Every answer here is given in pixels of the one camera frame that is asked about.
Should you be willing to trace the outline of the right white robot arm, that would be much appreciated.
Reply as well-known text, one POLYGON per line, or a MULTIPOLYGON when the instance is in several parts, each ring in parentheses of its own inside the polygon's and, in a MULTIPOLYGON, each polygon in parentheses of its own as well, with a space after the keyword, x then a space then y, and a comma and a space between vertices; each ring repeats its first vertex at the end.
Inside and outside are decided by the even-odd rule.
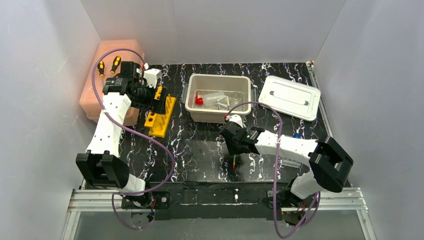
POLYGON ((271 155, 301 163, 309 172, 293 179, 284 191, 286 198, 304 200, 322 190, 343 191, 354 161, 331 136, 301 139, 281 135, 260 127, 244 129, 229 121, 220 131, 230 155, 271 155))

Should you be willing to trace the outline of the beige plastic bin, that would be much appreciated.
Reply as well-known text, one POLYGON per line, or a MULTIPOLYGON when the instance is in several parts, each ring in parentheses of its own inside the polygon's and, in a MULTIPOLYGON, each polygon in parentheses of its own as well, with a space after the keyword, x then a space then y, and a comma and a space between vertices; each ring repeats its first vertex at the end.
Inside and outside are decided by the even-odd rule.
POLYGON ((223 124, 228 111, 252 101, 252 85, 246 76, 192 74, 184 88, 183 103, 192 120, 223 124))

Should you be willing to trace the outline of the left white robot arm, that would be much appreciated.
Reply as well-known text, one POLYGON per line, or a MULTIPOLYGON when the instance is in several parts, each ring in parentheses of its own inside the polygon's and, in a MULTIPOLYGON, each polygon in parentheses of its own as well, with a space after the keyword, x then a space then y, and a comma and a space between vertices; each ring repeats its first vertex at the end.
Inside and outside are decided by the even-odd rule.
POLYGON ((123 61, 120 73, 108 77, 103 85, 102 109, 93 138, 84 153, 77 154, 76 165, 92 187, 142 196, 146 182, 130 173, 120 159, 122 126, 129 108, 166 113, 167 89, 157 90, 162 76, 159 69, 143 70, 140 64, 123 61))

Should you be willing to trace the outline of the white ceramic evaporating dish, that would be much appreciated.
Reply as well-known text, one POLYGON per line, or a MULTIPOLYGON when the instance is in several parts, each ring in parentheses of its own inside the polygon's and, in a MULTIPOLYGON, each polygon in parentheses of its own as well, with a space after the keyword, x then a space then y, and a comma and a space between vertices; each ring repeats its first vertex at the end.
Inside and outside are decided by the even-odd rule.
POLYGON ((225 103, 218 102, 217 103, 217 110, 219 110, 219 111, 228 111, 229 110, 229 106, 227 104, 225 104, 225 103))

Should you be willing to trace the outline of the round glass flask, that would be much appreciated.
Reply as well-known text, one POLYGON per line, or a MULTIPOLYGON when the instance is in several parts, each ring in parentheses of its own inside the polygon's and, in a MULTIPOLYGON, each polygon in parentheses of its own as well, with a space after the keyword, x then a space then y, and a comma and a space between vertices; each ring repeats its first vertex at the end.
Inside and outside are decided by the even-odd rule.
POLYGON ((229 97, 229 103, 231 105, 238 105, 244 99, 244 94, 239 91, 235 91, 229 97))

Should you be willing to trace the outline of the white bin lid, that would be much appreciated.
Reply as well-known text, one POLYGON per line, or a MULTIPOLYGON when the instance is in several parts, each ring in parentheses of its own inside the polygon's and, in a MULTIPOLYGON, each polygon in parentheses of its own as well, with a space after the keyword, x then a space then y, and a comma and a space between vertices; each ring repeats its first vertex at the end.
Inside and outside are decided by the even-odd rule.
POLYGON ((320 98, 321 91, 316 87, 270 75, 265 79, 258 102, 311 122, 317 118, 320 98))

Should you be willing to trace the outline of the red capped wash bottle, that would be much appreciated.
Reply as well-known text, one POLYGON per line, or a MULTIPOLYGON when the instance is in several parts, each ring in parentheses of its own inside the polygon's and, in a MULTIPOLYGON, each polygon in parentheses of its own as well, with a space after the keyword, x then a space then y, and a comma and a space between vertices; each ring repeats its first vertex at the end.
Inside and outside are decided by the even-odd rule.
POLYGON ((223 92, 214 92, 204 95, 199 95, 199 92, 197 92, 194 103, 198 106, 210 107, 212 105, 217 105, 217 103, 224 98, 225 94, 223 92))

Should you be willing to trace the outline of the yellow test tube rack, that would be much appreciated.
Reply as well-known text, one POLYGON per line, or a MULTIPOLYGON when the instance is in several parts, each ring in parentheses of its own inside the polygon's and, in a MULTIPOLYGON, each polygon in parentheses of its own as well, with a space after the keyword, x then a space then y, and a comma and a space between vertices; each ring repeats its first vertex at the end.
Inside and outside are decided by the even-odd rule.
POLYGON ((176 104, 177 98, 167 93, 166 97, 166 114, 155 114, 149 111, 145 119, 144 127, 148 128, 148 135, 164 138, 168 129, 172 112, 176 104))

